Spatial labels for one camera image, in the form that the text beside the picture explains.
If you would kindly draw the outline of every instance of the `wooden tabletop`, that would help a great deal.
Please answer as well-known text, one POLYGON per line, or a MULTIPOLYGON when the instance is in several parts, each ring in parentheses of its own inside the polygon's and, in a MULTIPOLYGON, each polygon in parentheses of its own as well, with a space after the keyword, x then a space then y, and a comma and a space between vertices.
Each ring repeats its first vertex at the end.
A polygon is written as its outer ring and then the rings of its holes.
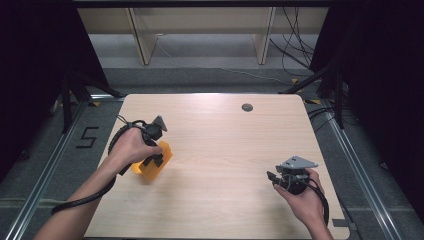
MULTIPOLYGON (((148 123, 161 115, 168 132, 160 140, 173 157, 153 182, 131 170, 118 177, 86 237, 308 239, 266 175, 294 155, 319 164, 329 229, 336 239, 349 236, 332 224, 344 216, 299 96, 129 95, 119 114, 148 123)), ((109 141, 122 126, 117 120, 109 141)))

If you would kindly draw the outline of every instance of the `hand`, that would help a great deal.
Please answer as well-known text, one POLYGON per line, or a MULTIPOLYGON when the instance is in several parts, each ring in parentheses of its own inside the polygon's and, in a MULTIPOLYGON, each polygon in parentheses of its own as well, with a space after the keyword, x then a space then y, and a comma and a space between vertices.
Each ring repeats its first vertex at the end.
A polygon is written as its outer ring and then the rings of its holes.
MULTIPOLYGON (((306 169, 309 177, 313 179, 324 194, 324 189, 321 186, 318 173, 312 169, 306 169)), ((309 182, 312 186, 317 187, 313 181, 309 182)), ((275 184, 274 189, 287 201, 294 215, 311 231, 317 227, 326 229, 323 217, 324 208, 321 199, 309 187, 299 195, 293 195, 275 184)))
POLYGON ((141 136, 141 130, 130 128, 115 143, 109 156, 105 161, 115 159, 121 170, 131 163, 140 162, 154 154, 161 154, 162 148, 159 146, 147 146, 141 136))

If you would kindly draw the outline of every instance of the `floor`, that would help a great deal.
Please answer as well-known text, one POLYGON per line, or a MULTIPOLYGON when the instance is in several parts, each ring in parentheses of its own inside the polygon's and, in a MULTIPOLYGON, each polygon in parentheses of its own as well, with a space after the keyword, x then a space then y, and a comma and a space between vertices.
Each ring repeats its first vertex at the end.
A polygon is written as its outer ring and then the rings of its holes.
MULTIPOLYGON (((293 84, 292 81, 302 80, 306 77, 305 75, 312 74, 290 57, 282 57, 283 54, 272 44, 268 49, 266 64, 259 65, 253 40, 249 35, 161 35, 152 60, 146 66, 140 65, 132 36, 92 35, 90 37, 110 84, 125 92, 226 91, 223 88, 213 87, 188 89, 178 85, 178 76, 182 78, 195 74, 212 74, 212 72, 223 78, 231 74, 248 76, 259 83, 260 81, 264 81, 264 84, 271 82, 275 86, 277 84, 290 86, 293 84), (134 81, 138 78, 138 74, 142 74, 139 71, 141 69, 153 75, 158 74, 159 71, 167 72, 167 75, 163 76, 169 78, 166 79, 168 87, 165 88, 164 85, 160 88, 156 85, 142 89, 134 87, 132 85, 134 82, 130 83, 130 81, 134 81), (274 74, 275 71, 281 73, 282 69, 284 75, 274 74), (169 84, 172 86, 172 81, 181 89, 169 87, 169 84)), ((286 42, 281 35, 273 35, 271 39, 276 45, 285 48, 286 42)), ((302 36, 302 40, 313 48, 317 36, 305 35, 302 36)), ((296 42, 292 44, 296 48, 302 47, 296 42)), ((289 46, 287 52, 304 64, 308 64, 309 59, 302 51, 289 46)), ((304 99, 316 100, 314 90, 318 85, 319 81, 298 94, 304 99)), ((257 89, 259 92, 267 93, 273 90, 275 93, 277 88, 270 85, 257 89)), ((254 92, 255 90, 237 87, 234 91, 254 92)), ((96 89, 91 89, 91 92, 95 95, 102 94, 96 89)), ((21 209, 24 209, 28 201, 33 198, 34 187, 39 185, 36 181, 46 169, 52 174, 47 185, 39 189, 42 196, 34 200, 36 207, 28 208, 31 217, 21 226, 25 229, 20 233, 22 239, 30 239, 48 218, 49 209, 62 201, 59 199, 64 199, 72 193, 74 188, 63 188, 60 183, 65 181, 77 187, 95 169, 95 163, 81 159, 75 160, 73 156, 75 156, 75 147, 82 144, 79 137, 87 126, 97 126, 100 129, 96 140, 98 147, 91 150, 91 156, 98 159, 103 151, 114 122, 113 118, 106 114, 118 112, 122 102, 102 99, 100 107, 93 106, 83 110, 80 110, 78 106, 74 108, 76 114, 79 111, 81 113, 78 115, 75 133, 69 137, 70 139, 64 139, 61 134, 63 116, 60 111, 53 113, 45 123, 45 127, 40 130, 37 139, 30 147, 31 158, 18 162, 0 185, 0 215, 2 216, 0 237, 6 236, 11 228, 20 223, 14 221, 19 219, 19 214, 24 214, 21 209), (99 124, 98 119, 104 119, 104 121, 99 124), (58 153, 59 156, 53 156, 58 151, 57 143, 61 142, 71 146, 73 150, 65 149, 64 153, 58 153), (58 157, 61 162, 54 163, 53 157, 58 157)), ((343 111, 344 130, 340 130, 332 120, 331 111, 323 111, 316 116, 312 113, 327 105, 331 105, 331 99, 322 99, 320 104, 305 104, 305 108, 311 112, 311 124, 316 131, 318 143, 340 201, 346 206, 344 208, 346 218, 351 218, 349 239, 423 239, 423 224, 397 187, 390 172, 379 165, 382 160, 378 152, 369 142, 348 104, 345 104, 343 111)))

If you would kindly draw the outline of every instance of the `desk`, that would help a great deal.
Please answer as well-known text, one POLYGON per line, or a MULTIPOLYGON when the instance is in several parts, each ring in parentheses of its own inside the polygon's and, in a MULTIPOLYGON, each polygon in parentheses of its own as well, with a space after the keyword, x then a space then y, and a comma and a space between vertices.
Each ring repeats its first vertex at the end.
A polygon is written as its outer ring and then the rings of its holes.
MULTIPOLYGON (((129 95, 128 121, 162 115, 173 157, 150 183, 129 170, 106 194, 86 237, 307 239, 308 231, 266 171, 293 155, 319 164, 329 229, 344 219, 303 102, 297 95, 129 95), (242 105, 253 106, 245 112, 242 105)), ((123 123, 116 121, 111 138, 123 123)))

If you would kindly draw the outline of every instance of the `yellow object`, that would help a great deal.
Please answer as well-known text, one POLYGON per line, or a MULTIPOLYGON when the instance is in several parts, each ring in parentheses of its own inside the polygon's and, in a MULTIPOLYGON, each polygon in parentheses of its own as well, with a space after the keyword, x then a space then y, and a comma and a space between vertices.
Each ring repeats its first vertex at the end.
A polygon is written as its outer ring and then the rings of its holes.
POLYGON ((163 162, 159 167, 156 166, 154 161, 150 161, 150 163, 147 166, 145 166, 144 164, 142 164, 144 161, 143 160, 139 163, 132 164, 131 170, 137 174, 142 174, 143 177, 145 177, 146 179, 150 181, 154 180, 156 176, 159 174, 159 172, 162 171, 163 167, 165 167, 165 165, 169 162, 169 160, 173 156, 171 152, 171 148, 169 147, 168 143, 166 143, 165 141, 160 141, 158 146, 163 149, 163 152, 162 152, 163 162))

